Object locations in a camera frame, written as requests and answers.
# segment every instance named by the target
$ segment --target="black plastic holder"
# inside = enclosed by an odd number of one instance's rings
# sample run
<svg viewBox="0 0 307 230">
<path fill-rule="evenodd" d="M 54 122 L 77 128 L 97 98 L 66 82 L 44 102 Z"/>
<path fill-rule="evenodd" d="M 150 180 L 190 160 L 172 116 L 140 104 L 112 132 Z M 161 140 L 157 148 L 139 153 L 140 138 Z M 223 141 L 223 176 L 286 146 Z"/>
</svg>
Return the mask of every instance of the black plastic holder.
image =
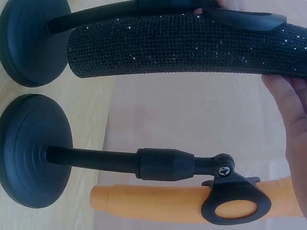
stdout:
<svg viewBox="0 0 307 230">
<path fill-rule="evenodd" d="M 237 174 L 228 154 L 200 158 L 176 149 L 139 149 L 136 153 L 74 149 L 69 122 L 55 101 L 39 94 L 15 99 L 0 118 L 0 182 L 6 193 L 23 206 L 48 207 L 65 190 L 71 167 L 133 173 L 152 181 L 211 175 L 214 180 L 203 184 L 211 192 L 200 212 L 216 225 L 252 222 L 271 208 L 269 198 L 256 186 L 259 178 Z M 218 206 L 233 200 L 251 201 L 257 210 L 238 219 L 215 214 Z"/>
<path fill-rule="evenodd" d="M 74 28 L 118 17 L 193 12 L 218 7 L 216 0 L 130 0 L 71 13 L 67 0 L 8 0 L 0 16 L 0 61 L 20 85 L 38 87 L 67 66 L 67 44 Z"/>
</svg>

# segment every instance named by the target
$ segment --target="orange silicone shaft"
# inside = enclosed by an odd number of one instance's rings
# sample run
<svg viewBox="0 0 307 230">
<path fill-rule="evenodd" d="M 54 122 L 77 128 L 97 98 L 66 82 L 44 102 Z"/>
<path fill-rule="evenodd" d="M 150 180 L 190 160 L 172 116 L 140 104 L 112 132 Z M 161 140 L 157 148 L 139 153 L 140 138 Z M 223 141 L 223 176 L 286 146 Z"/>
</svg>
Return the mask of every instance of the orange silicone shaft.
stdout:
<svg viewBox="0 0 307 230">
<path fill-rule="evenodd" d="M 263 218 L 302 217 L 296 200 L 291 177 L 257 183 L 258 188 L 271 200 L 272 207 Z M 91 206 L 114 216 L 147 221 L 173 223 L 206 223 L 201 206 L 210 192 L 207 186 L 95 186 L 91 192 Z M 252 214 L 255 204 L 233 201 L 216 209 L 225 218 L 238 218 Z"/>
</svg>

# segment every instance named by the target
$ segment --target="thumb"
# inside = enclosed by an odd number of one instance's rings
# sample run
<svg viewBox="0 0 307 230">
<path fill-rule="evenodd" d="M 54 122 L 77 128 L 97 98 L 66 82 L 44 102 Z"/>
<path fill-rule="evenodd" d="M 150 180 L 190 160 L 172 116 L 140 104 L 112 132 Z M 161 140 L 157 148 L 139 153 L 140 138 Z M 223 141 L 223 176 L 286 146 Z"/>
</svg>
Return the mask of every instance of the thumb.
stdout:
<svg viewBox="0 0 307 230">
<path fill-rule="evenodd" d="M 232 11 L 243 11 L 244 0 L 217 0 L 221 7 Z"/>
</svg>

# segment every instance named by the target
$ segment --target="black plastic joint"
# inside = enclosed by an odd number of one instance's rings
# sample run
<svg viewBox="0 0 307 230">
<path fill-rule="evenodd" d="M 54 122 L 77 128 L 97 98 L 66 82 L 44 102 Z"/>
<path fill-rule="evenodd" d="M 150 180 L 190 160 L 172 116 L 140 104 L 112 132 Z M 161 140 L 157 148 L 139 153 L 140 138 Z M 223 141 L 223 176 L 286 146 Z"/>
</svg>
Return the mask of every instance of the black plastic joint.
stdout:
<svg viewBox="0 0 307 230">
<path fill-rule="evenodd" d="M 194 176 L 194 155 L 176 149 L 139 149 L 136 177 L 152 181 L 179 181 Z"/>
</svg>

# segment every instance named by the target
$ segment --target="black suction cup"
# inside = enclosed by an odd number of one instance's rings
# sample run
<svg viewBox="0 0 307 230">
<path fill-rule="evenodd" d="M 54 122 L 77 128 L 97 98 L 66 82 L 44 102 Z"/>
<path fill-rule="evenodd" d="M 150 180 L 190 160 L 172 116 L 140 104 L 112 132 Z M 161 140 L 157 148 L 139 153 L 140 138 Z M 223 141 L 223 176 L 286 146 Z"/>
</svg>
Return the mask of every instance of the black suction cup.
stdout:
<svg viewBox="0 0 307 230">
<path fill-rule="evenodd" d="M 70 14 L 66 0 L 9 0 L 0 17 L 0 60 L 17 83 L 45 85 L 67 65 L 70 31 L 50 35 L 51 19 Z"/>
<path fill-rule="evenodd" d="M 64 112 L 42 95 L 17 98 L 0 119 L 0 182 L 23 206 L 47 207 L 66 187 L 71 167 L 48 163 L 48 146 L 72 148 Z"/>
</svg>

